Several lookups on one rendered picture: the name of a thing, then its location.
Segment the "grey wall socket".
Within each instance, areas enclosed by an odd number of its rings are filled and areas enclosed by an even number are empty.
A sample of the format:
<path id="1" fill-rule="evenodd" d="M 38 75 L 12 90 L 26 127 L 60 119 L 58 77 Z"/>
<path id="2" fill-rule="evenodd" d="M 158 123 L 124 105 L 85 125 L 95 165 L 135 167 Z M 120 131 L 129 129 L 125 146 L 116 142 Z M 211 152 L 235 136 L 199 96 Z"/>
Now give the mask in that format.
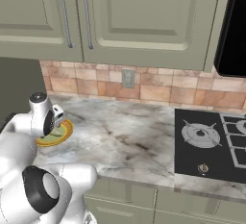
<path id="1" fill-rule="evenodd" d="M 135 72 L 132 69 L 122 70 L 122 86 L 125 88 L 135 87 Z"/>

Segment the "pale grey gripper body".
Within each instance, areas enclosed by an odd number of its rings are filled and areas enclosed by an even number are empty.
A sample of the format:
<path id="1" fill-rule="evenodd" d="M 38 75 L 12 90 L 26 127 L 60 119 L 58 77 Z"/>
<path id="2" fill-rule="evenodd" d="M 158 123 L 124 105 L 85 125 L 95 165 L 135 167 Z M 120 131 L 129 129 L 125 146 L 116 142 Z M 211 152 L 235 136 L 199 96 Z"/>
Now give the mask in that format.
<path id="1" fill-rule="evenodd" d="M 64 127 L 62 124 L 48 124 L 45 127 L 45 132 L 46 133 L 61 133 L 64 131 Z"/>

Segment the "olive drawer front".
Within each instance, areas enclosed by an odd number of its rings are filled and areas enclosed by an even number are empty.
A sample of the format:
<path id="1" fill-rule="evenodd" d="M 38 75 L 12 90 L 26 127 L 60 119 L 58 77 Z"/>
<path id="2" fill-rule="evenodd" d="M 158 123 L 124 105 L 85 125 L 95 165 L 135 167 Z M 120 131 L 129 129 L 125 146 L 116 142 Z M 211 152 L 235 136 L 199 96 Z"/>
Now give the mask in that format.
<path id="1" fill-rule="evenodd" d="M 87 195 L 149 207 L 153 204 L 155 191 L 131 182 L 100 178 Z"/>
<path id="2" fill-rule="evenodd" d="M 191 217 L 246 224 L 246 204 L 159 189 L 158 211 L 184 214 Z"/>

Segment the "narrow olive wall cupboard door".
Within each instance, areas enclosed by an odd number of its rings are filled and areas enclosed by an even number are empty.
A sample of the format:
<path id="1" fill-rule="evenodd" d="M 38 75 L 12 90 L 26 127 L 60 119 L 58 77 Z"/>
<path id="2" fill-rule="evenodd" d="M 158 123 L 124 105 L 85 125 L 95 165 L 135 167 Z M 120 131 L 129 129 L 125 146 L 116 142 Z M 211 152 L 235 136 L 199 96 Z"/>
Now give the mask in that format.
<path id="1" fill-rule="evenodd" d="M 0 57 L 44 61 L 83 60 L 76 0 L 65 0 L 68 48 L 61 0 L 0 0 Z"/>

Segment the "yellow and orange plate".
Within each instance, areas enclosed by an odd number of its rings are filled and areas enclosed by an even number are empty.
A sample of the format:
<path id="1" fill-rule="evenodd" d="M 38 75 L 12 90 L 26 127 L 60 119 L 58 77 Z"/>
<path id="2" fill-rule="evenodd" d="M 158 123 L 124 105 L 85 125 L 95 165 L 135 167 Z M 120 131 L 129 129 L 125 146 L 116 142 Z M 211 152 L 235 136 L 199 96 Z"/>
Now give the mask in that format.
<path id="1" fill-rule="evenodd" d="M 64 131 L 61 132 L 62 137 L 54 137 L 50 134 L 46 137 L 39 137 L 37 139 L 37 145 L 39 147 L 50 147 L 66 141 L 73 133 L 73 124 L 69 119 L 65 119 L 61 124 L 64 127 Z"/>

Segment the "olive base cupboard door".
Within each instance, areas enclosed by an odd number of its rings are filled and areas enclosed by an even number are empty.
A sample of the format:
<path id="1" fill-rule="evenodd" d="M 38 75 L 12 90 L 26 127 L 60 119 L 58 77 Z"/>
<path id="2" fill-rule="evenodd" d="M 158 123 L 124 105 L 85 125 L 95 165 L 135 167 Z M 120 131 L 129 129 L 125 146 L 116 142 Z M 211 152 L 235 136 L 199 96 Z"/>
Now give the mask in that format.
<path id="1" fill-rule="evenodd" d="M 222 224 L 222 223 L 194 218 L 194 217 L 188 217 L 182 214 L 156 211 L 154 224 Z"/>
<path id="2" fill-rule="evenodd" d="M 153 224 L 151 209 L 91 197 L 85 201 L 98 224 Z"/>

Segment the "black gas hob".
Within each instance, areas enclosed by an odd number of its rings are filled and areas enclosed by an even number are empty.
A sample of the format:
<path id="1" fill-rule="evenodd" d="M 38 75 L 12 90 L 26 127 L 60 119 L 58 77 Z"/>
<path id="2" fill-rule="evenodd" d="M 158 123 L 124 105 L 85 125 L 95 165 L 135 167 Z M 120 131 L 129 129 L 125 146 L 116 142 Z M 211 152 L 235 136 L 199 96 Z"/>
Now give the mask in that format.
<path id="1" fill-rule="evenodd" d="M 198 166 L 209 167 L 201 173 Z M 175 110 L 175 172 L 246 184 L 246 114 Z"/>

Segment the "black microwave oven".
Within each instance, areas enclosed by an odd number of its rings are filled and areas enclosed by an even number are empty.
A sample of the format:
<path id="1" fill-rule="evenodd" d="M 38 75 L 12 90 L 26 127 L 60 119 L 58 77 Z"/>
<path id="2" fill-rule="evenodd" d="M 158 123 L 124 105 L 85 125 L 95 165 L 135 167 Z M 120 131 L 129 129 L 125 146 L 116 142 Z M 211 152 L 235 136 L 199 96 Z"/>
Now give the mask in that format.
<path id="1" fill-rule="evenodd" d="M 228 0 L 214 67 L 220 76 L 246 78 L 246 0 Z"/>

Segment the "wide olive wall cupboard door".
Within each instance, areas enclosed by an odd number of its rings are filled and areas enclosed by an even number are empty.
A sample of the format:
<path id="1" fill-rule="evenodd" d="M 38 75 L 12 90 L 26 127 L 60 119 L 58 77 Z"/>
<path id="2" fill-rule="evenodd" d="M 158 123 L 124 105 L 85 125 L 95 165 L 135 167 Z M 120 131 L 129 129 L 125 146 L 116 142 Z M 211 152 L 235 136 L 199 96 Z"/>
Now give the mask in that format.
<path id="1" fill-rule="evenodd" d="M 217 0 L 77 0 L 89 63 L 202 71 Z"/>

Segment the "dark olive tall cabinet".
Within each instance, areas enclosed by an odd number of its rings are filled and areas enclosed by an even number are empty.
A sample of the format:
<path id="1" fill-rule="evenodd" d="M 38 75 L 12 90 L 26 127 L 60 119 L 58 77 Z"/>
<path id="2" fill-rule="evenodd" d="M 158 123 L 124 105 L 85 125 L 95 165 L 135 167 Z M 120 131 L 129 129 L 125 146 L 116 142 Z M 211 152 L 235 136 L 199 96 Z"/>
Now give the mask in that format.
<path id="1" fill-rule="evenodd" d="M 28 112 L 29 97 L 45 92 L 38 60 L 0 58 L 0 128 L 12 112 Z"/>

